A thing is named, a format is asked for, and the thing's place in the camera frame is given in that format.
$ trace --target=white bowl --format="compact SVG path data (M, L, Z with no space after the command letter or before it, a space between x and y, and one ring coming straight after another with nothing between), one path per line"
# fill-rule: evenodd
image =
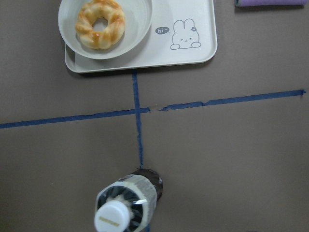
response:
M134 48L145 37L153 12L152 0L115 0L126 15L126 30L122 39L107 50L95 50L82 45L75 31L77 15L82 6L91 0L62 0L58 25L64 42L76 53L92 59L109 59Z

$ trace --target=purple cylinder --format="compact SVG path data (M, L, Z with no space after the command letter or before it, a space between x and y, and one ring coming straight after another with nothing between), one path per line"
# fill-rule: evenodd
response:
M235 0L236 6L305 5L308 0Z

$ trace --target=rabbit drawing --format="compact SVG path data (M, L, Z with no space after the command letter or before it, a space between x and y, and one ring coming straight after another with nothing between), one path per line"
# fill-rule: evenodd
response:
M172 50L201 47L199 34L192 19L177 20L174 23Z

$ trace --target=plastic bottle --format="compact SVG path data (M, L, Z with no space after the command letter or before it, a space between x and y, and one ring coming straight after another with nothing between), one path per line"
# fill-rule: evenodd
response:
M96 199L96 230L140 232L149 224L162 191L162 179L150 169L138 169L107 186Z

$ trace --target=tray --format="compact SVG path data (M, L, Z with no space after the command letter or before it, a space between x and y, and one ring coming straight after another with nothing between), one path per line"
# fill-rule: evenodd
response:
M153 1L153 21L144 39L119 57L96 60L65 47L65 63L75 73L202 63L217 50L213 0Z

